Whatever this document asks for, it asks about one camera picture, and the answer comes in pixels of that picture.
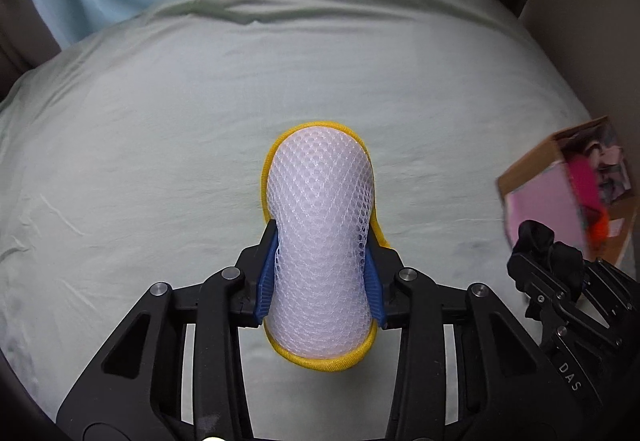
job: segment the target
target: white mesh pouch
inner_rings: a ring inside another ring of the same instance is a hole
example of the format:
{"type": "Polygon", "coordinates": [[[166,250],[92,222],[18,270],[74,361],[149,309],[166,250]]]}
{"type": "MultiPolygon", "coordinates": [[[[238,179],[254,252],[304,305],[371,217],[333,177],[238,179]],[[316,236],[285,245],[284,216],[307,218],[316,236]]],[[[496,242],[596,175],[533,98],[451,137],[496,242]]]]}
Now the white mesh pouch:
{"type": "Polygon", "coordinates": [[[268,168],[266,203],[278,227],[266,319],[274,347],[292,361],[362,350],[375,334],[363,278],[374,185],[363,146],[338,128],[293,132],[268,168]]]}

